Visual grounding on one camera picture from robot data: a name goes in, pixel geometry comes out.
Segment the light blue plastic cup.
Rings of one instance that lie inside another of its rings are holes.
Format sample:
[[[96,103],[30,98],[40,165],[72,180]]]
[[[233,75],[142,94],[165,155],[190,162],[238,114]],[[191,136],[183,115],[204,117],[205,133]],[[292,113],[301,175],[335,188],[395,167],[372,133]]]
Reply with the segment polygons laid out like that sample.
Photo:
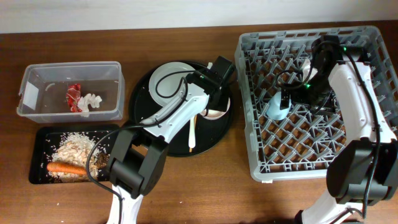
[[[270,100],[269,100],[269,107],[266,111],[266,115],[276,121],[283,120],[287,117],[290,108],[292,106],[291,100],[289,100],[289,104],[285,109],[281,109],[281,102],[282,102],[282,93],[278,91]]]

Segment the grey round plate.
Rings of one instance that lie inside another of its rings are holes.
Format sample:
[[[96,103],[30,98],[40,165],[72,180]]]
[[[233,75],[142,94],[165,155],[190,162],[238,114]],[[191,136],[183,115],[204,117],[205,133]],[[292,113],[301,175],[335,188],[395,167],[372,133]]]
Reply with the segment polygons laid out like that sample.
[[[181,71],[185,71],[185,73],[177,73],[175,75],[171,75],[163,79],[158,84],[160,79],[165,77],[166,75],[173,72],[181,72]],[[171,98],[163,98],[159,96],[159,94],[163,96],[171,95],[173,92],[176,91],[181,78],[186,77],[192,71],[194,71],[194,68],[189,64],[183,62],[169,62],[161,65],[150,76],[149,93],[152,99],[160,106],[167,105],[171,100]]]

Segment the brown pine cone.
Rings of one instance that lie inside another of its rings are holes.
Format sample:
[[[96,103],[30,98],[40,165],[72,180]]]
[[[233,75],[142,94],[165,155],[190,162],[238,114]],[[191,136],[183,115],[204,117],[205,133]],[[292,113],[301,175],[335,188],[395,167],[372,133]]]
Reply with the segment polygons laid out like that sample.
[[[97,156],[95,166],[97,167],[97,169],[103,169],[106,167],[108,160],[109,160],[109,154],[100,153]]]

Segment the rice and peanut shell waste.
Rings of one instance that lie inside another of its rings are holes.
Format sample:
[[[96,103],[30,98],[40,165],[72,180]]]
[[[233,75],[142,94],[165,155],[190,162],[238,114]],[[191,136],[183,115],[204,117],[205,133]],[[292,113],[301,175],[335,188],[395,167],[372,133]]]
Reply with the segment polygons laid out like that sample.
[[[107,131],[71,132],[55,133],[46,136],[43,151],[44,160],[40,163],[44,177],[48,178],[51,183],[88,181],[89,178],[85,173],[74,174],[50,171],[47,169],[47,166],[51,162],[58,162],[84,169],[90,151],[107,133]]]

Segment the orange carrot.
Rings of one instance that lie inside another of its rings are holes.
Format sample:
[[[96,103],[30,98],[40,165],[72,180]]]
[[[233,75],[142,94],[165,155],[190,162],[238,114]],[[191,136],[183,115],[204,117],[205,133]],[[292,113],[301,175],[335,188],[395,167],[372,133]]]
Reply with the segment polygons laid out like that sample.
[[[64,172],[67,174],[85,175],[86,170],[83,167],[65,164],[62,162],[50,162],[47,164],[47,170],[50,172]]]

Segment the red snack wrapper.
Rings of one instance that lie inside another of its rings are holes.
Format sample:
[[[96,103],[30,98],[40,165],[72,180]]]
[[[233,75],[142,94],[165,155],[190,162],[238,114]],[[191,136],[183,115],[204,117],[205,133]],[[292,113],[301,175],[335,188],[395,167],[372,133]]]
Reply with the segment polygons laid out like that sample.
[[[81,98],[81,85],[79,83],[70,85],[66,93],[67,104],[72,113],[82,112],[78,107]]]

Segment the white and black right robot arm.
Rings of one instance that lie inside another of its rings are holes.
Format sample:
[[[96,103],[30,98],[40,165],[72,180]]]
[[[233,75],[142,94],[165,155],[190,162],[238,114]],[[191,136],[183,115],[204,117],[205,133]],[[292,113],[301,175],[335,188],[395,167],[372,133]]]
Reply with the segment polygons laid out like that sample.
[[[313,107],[323,94],[334,93],[346,146],[326,170],[322,196],[294,222],[342,223],[353,213],[366,217],[369,206],[391,199],[397,190],[397,137],[379,106],[365,49],[341,45],[337,35],[321,36],[311,49],[311,70],[303,81],[280,85],[279,109],[289,103]]]

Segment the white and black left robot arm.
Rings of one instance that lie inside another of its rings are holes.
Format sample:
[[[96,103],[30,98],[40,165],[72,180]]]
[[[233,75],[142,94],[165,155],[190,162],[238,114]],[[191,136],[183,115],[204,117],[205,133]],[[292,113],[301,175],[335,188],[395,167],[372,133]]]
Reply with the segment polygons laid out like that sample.
[[[232,61],[219,56],[210,68],[186,71],[171,100],[136,125],[118,130],[106,165],[113,202],[108,223],[135,223],[142,199],[159,181],[169,143],[196,115],[227,112]]]

